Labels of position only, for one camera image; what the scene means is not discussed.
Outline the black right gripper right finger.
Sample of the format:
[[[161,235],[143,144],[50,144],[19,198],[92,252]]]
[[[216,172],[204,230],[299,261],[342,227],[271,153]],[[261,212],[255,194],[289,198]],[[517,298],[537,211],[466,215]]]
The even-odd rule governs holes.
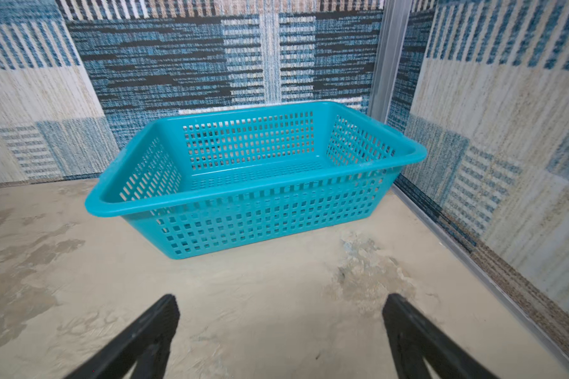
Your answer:
[[[388,295],[382,318],[398,377],[496,377],[402,295]]]

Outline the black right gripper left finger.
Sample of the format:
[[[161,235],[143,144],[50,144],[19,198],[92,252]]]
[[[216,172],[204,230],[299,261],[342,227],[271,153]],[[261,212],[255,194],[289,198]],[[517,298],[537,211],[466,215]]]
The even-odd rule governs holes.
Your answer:
[[[180,320],[174,295],[164,295],[68,378],[163,378]]]

